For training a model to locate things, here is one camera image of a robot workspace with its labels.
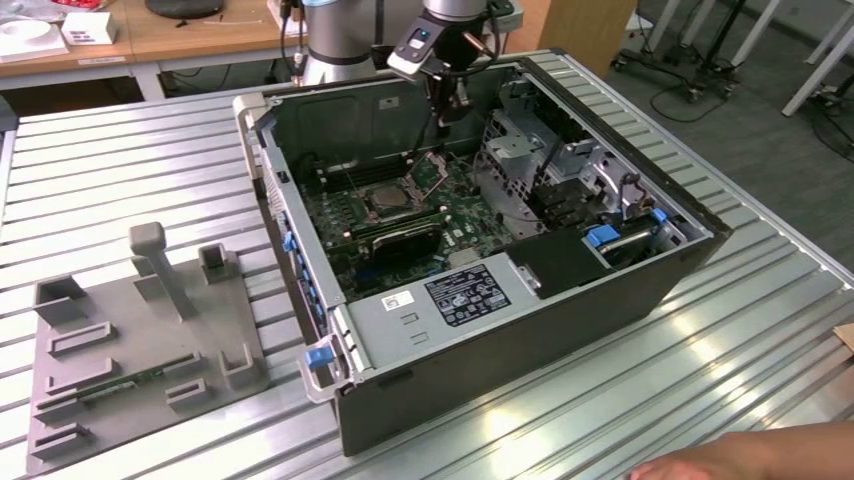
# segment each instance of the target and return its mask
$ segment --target human hand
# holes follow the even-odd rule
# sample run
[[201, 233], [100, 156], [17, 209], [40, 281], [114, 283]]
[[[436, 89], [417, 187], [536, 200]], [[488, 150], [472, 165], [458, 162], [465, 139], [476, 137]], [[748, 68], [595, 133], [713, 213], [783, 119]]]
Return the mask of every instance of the human hand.
[[749, 449], [721, 437], [711, 443], [676, 450], [639, 465], [627, 480], [757, 480], [763, 478]]

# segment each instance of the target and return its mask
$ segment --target gray base plate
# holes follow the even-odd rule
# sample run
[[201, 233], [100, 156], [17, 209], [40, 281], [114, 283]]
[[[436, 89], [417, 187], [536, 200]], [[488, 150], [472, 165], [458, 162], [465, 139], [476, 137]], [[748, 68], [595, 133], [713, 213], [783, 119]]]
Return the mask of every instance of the gray base plate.
[[[142, 299], [133, 285], [138, 277], [86, 289], [86, 296], [74, 301], [86, 318], [54, 328], [38, 319], [26, 439], [29, 474], [68, 465], [266, 387], [262, 352], [240, 275], [205, 285], [196, 261], [177, 264], [173, 269], [198, 311], [182, 322], [160, 285], [154, 283], [154, 298], [149, 302]], [[90, 329], [93, 332], [81, 331], [70, 340], [54, 341], [54, 353], [48, 352], [50, 339], [104, 322], [109, 322], [110, 329], [102, 326]], [[193, 353], [201, 356], [200, 362], [188, 361], [165, 373], [154, 368]], [[252, 357], [248, 375], [246, 369], [240, 370], [246, 353]], [[48, 382], [54, 388], [73, 383], [104, 371], [108, 359], [113, 361], [112, 374], [82, 383], [77, 393], [106, 384], [113, 389], [106, 394], [101, 390], [100, 397], [69, 408], [53, 407], [58, 411], [45, 414], [38, 405], [50, 398]], [[222, 367], [234, 375], [224, 375]]]

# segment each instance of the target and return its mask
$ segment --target blue latch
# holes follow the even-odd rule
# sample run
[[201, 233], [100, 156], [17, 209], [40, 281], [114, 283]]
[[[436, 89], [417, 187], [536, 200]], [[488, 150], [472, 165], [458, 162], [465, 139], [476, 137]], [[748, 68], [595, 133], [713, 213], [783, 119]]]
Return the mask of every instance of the blue latch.
[[587, 241], [589, 242], [589, 245], [592, 245], [592, 248], [599, 248], [600, 245], [612, 242], [617, 238], [619, 233], [613, 230], [611, 225], [593, 227], [587, 232]]
[[334, 352], [332, 352], [332, 347], [313, 348], [305, 352], [305, 363], [312, 370], [324, 367], [333, 360]]
[[660, 208], [653, 208], [652, 209], [652, 218], [655, 219], [655, 221], [660, 225], [667, 220], [667, 213], [664, 213], [664, 211]]
[[284, 248], [285, 252], [292, 252], [293, 250], [296, 250], [296, 239], [293, 238], [293, 232], [285, 232], [284, 242], [281, 242], [281, 248]]

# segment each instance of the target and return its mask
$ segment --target circuit board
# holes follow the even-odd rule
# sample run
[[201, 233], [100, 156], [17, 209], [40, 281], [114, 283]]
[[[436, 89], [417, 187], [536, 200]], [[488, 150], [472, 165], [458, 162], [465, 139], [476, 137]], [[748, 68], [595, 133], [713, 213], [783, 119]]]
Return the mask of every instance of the circuit board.
[[[429, 155], [402, 177], [333, 193], [301, 192], [348, 301], [456, 268], [512, 241], [469, 179], [465, 159]], [[422, 238], [434, 236], [429, 253], [418, 248], [417, 255], [365, 262], [370, 246], [376, 249], [382, 239], [416, 229]]]

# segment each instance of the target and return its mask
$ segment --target metal table surface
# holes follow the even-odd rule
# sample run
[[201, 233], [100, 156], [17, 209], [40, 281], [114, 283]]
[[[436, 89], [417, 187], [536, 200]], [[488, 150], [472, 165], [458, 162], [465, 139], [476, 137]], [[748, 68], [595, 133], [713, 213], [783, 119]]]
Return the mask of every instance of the metal table surface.
[[166, 227], [172, 261], [206, 242], [238, 251], [273, 386], [52, 478], [616, 478], [727, 430], [854, 414], [851, 352], [831, 334], [854, 316], [849, 273], [571, 59], [533, 59], [736, 229], [652, 314], [345, 458], [332, 410], [308, 402], [290, 361], [301, 339], [233, 92], [25, 118], [0, 163], [0, 478], [25, 476], [33, 282], [130, 275], [121, 237], [142, 218]]

